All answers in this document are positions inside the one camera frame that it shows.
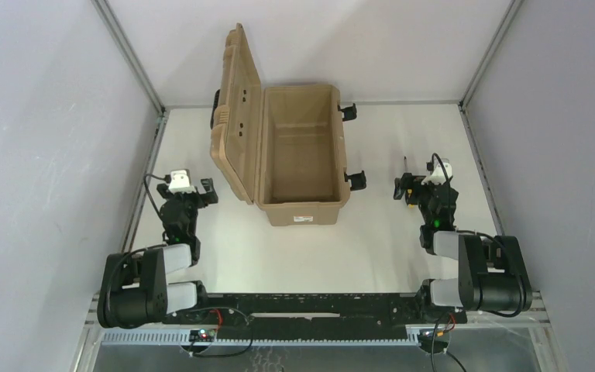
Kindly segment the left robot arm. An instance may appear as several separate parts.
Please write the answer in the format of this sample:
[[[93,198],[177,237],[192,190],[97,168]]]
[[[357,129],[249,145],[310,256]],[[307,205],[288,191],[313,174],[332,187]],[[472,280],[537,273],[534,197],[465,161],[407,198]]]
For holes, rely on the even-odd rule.
[[[196,306],[199,281],[169,284],[167,277],[200,260],[198,214],[218,202],[213,180],[200,182],[203,191],[166,177],[156,187],[163,204],[153,206],[163,227],[162,242],[108,255],[97,307],[102,327],[134,329]]]

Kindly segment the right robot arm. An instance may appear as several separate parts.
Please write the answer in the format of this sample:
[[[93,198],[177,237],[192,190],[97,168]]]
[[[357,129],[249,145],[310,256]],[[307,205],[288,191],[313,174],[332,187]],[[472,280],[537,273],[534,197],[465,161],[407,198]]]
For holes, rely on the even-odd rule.
[[[458,197],[449,180],[436,184],[412,173],[394,180],[394,199],[404,200],[421,213],[421,247],[432,256],[457,262],[453,279],[429,279],[422,285],[430,305],[504,318],[529,310],[533,291],[518,239],[457,229]]]

